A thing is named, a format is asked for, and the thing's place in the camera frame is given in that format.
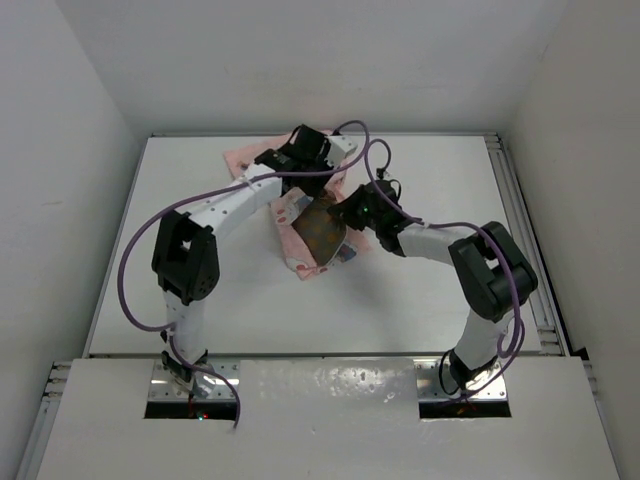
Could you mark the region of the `olive pillow orange flowers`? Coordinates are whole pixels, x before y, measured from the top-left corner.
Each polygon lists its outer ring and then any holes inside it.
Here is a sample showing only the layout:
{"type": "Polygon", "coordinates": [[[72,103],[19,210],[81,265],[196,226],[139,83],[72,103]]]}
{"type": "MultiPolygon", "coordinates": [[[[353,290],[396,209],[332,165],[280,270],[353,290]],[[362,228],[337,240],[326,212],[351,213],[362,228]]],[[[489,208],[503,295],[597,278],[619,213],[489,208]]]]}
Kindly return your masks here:
{"type": "Polygon", "coordinates": [[[328,212],[332,205],[331,201],[316,199],[293,222],[294,230],[318,266],[333,260],[347,234],[345,223],[328,212]]]}

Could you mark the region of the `pink cartoon pillowcase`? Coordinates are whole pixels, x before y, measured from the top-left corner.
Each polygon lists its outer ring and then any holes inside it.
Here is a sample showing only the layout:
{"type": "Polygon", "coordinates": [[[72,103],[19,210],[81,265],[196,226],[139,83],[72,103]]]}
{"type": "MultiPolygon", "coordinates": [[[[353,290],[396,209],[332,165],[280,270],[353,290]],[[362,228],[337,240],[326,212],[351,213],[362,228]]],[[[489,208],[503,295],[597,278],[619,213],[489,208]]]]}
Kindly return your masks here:
{"type": "MultiPolygon", "coordinates": [[[[356,141],[348,136],[300,126],[289,135],[227,151],[224,160],[231,175],[237,178],[246,174],[264,153],[281,153],[296,160],[305,153],[327,153],[336,167],[343,167],[354,160],[357,149],[356,141]]],[[[322,177],[323,190],[317,197],[293,188],[269,204],[285,263],[301,280],[321,274],[369,250],[362,233],[346,227],[327,212],[329,207],[345,199],[342,187],[346,176],[347,173],[342,171],[331,177],[322,177]]]]}

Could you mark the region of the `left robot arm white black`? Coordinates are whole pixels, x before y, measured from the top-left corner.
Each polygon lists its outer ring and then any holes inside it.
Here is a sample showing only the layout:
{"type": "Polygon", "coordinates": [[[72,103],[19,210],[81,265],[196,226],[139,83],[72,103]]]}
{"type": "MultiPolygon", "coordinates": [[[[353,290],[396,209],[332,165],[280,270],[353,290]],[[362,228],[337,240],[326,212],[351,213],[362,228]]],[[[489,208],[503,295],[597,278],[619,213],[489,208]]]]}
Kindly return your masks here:
{"type": "Polygon", "coordinates": [[[168,331],[163,365],[183,385],[193,384],[194,366],[207,357],[201,334],[206,297],[220,279],[218,247],[258,209],[297,187],[313,197],[350,155],[319,131],[301,126],[294,139],[267,149],[250,161],[230,185],[234,190],[207,199],[180,213],[172,210],[160,222],[152,270],[163,291],[168,331]],[[309,177],[321,172],[321,177],[309,177]]]}

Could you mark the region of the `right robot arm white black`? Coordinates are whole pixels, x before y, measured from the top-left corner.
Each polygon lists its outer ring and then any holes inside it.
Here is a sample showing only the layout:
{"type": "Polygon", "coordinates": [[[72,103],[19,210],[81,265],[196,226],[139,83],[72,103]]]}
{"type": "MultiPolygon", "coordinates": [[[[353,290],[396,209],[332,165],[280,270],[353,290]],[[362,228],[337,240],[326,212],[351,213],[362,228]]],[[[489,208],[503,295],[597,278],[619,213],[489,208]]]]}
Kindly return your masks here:
{"type": "Polygon", "coordinates": [[[522,307],[538,288],[531,264],[499,222],[426,223],[399,205],[400,190],[374,180],[328,208],[353,230],[369,229],[384,250],[452,267],[469,305],[461,338],[440,361],[440,388],[468,397],[468,384],[499,359],[511,363],[524,343],[522,307]]]}

